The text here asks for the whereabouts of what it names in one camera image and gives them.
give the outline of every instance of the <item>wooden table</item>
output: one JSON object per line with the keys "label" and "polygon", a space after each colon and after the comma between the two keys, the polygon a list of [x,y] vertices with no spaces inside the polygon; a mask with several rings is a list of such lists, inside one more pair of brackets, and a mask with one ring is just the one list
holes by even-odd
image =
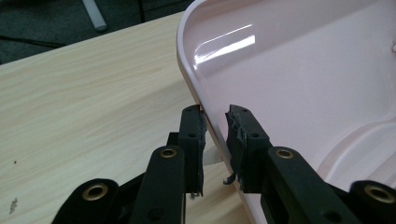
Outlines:
{"label": "wooden table", "polygon": [[[194,104],[177,66],[180,18],[0,66],[0,223],[51,223],[85,181],[122,185],[145,172]],[[187,223],[248,223],[227,176],[223,163],[205,167],[205,197],[188,200]]]}

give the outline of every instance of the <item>light wood tabletop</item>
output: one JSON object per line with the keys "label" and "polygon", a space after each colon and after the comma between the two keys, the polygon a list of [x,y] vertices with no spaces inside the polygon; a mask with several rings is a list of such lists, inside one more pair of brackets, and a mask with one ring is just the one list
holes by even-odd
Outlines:
{"label": "light wood tabletop", "polygon": [[[0,223],[51,223],[80,184],[124,184],[194,105],[179,72],[181,14],[0,66]],[[213,146],[207,134],[207,147]],[[223,163],[187,223],[249,223]]]}

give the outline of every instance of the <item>black cable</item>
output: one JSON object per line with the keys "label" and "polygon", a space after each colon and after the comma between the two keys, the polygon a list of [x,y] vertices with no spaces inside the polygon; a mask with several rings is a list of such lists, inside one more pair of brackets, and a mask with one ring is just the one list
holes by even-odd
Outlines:
{"label": "black cable", "polygon": [[25,39],[25,38],[14,38],[14,37],[9,37],[9,36],[4,36],[4,35],[0,35],[0,39],[14,41],[14,42],[21,42],[21,43],[31,44],[31,45],[37,45],[37,46],[43,46],[43,47],[52,48],[52,49],[58,49],[58,48],[66,46],[66,44]]}

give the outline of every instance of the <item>white tray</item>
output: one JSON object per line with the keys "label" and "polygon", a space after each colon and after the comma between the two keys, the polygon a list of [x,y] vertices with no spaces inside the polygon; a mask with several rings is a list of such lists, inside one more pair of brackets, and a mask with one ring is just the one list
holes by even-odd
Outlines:
{"label": "white tray", "polygon": [[[177,31],[180,70],[224,160],[224,113],[241,105],[345,190],[396,187],[395,45],[396,0],[198,0]],[[242,198],[263,223],[260,196]]]}

